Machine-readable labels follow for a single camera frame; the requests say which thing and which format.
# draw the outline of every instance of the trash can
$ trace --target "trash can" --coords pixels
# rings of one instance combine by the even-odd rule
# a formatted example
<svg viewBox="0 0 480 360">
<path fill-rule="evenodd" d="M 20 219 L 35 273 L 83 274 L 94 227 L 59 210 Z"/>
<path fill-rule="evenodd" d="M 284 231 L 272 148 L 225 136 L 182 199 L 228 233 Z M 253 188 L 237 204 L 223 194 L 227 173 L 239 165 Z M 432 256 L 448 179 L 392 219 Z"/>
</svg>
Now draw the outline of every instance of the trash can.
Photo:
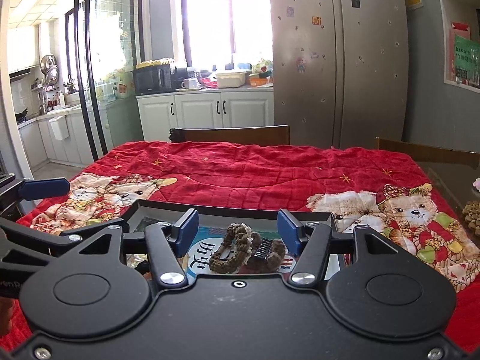
<svg viewBox="0 0 480 360">
<path fill-rule="evenodd" d="M 67 119 L 65 115 L 57 116 L 49 119 L 50 126 L 52 127 L 53 135 L 57 140 L 63 140 L 68 138 Z"/>
</svg>

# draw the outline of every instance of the bright window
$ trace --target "bright window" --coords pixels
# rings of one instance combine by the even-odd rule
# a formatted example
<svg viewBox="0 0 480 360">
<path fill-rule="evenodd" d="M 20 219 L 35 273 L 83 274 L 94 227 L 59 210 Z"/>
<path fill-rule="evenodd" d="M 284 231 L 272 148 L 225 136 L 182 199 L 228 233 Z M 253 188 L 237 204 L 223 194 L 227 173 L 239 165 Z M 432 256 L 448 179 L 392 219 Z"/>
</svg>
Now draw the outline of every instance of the bright window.
<svg viewBox="0 0 480 360">
<path fill-rule="evenodd" d="M 273 57 L 270 0 L 186 0 L 183 14 L 189 66 L 223 69 Z"/>
</svg>

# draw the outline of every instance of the red blanket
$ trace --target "red blanket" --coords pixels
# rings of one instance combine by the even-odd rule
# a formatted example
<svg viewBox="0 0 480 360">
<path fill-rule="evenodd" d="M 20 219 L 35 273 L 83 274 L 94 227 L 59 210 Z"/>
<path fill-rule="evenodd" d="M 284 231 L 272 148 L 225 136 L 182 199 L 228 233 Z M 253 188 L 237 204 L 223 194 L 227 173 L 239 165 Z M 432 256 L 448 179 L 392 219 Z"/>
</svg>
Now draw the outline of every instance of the red blanket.
<svg viewBox="0 0 480 360">
<path fill-rule="evenodd" d="M 457 308 L 447 334 L 468 351 L 480 344 L 479 250 L 407 155 L 361 148 L 137 142 L 114 149 L 70 187 L 69 196 L 44 200 L 19 222 L 57 234 L 117 218 L 136 199 L 151 199 L 333 212 L 342 231 L 367 223 L 450 280 Z M 28 335 L 17 307 L 13 330 L 0 344 L 11 350 Z"/>
</svg>

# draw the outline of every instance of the green sign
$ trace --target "green sign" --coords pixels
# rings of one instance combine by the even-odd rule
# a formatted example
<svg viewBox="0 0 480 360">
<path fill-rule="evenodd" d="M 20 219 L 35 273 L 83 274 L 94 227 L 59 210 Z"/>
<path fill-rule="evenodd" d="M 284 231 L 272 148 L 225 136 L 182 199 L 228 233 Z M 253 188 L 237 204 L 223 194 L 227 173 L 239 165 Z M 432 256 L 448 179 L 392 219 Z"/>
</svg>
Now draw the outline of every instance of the green sign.
<svg viewBox="0 0 480 360">
<path fill-rule="evenodd" d="M 455 73 L 465 80 L 477 80 L 480 71 L 480 44 L 455 35 Z"/>
</svg>

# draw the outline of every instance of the door frame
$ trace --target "door frame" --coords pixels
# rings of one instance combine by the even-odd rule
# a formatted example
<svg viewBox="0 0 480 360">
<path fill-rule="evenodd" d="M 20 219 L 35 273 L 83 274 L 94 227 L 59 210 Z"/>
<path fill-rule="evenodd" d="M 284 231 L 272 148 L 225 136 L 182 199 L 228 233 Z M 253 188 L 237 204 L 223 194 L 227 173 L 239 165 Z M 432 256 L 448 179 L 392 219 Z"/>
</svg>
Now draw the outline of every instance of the door frame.
<svg viewBox="0 0 480 360">
<path fill-rule="evenodd" d="M 20 132 L 15 119 L 14 101 L 11 95 L 10 76 L 8 72 L 7 36 L 10 0 L 0 0 L 0 95 L 3 98 L 5 110 L 6 130 L 10 135 L 14 156 L 21 172 L 21 177 L 32 179 L 32 170 L 28 164 L 25 150 L 23 149 Z M 152 38 L 150 33 L 150 0 L 142 0 L 143 13 L 143 45 L 145 59 L 152 59 Z"/>
</svg>

